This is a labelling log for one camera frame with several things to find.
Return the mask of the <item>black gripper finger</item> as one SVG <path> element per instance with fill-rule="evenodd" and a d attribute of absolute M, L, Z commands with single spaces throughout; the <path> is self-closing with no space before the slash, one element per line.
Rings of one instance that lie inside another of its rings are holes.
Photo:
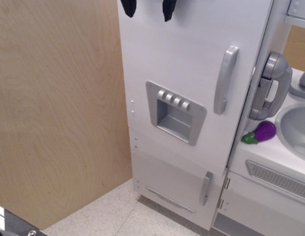
<path fill-rule="evenodd" d="M 172 19 L 173 12 L 176 6 L 176 0 L 164 0 L 162 3 L 162 10 L 164 21 L 168 22 Z"/>
<path fill-rule="evenodd" d="M 121 0 L 125 14 L 132 18 L 137 8 L 137 0 Z"/>

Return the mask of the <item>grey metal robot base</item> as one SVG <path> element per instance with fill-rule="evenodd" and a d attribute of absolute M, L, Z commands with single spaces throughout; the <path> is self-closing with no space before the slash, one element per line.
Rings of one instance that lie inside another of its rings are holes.
<path fill-rule="evenodd" d="M 0 236 L 46 236 L 46 234 L 0 206 Z"/>

